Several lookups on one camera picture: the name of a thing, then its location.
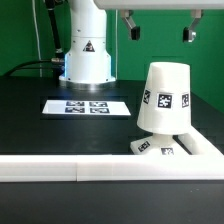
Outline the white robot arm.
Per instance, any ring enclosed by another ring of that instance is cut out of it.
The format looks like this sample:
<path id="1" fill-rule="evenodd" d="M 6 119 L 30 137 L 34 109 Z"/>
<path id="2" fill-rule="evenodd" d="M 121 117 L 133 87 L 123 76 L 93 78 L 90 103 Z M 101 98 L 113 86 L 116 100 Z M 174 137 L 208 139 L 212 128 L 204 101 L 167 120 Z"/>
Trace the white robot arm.
<path id="1" fill-rule="evenodd" d="M 106 10 L 119 10 L 129 37 L 140 38 L 132 19 L 134 10 L 190 10 L 193 18 L 183 31 L 183 41 L 192 42 L 195 27 L 206 9 L 224 9 L 224 0 L 68 0 L 71 13 L 71 47 L 65 54 L 62 86 L 99 89 L 115 83 L 111 56 L 106 51 Z"/>

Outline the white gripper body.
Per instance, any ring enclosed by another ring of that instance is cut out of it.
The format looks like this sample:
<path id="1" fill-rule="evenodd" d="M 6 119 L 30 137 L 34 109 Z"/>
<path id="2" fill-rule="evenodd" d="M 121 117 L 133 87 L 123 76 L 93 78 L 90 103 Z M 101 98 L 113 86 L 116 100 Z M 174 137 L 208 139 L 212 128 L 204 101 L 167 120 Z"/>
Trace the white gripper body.
<path id="1" fill-rule="evenodd" d="M 196 10 L 224 9 L 224 0 L 93 0 L 99 9 Z"/>

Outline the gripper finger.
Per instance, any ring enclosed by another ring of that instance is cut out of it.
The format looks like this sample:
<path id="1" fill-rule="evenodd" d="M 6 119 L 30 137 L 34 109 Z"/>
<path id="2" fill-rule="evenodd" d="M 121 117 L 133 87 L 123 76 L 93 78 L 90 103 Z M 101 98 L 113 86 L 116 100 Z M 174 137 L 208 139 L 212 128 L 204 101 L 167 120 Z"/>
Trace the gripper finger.
<path id="1" fill-rule="evenodd" d="M 197 33 L 196 33 L 196 26 L 199 24 L 200 20 L 202 19 L 204 11 L 202 9 L 195 9 L 191 11 L 192 22 L 188 27 L 183 29 L 183 36 L 182 40 L 184 42 L 191 43 L 195 40 Z"/>
<path id="2" fill-rule="evenodd" d="M 135 24 L 132 15 L 133 15 L 132 10 L 120 11 L 120 16 L 128 30 L 129 38 L 131 40 L 138 41 L 140 38 L 140 27 Z"/>

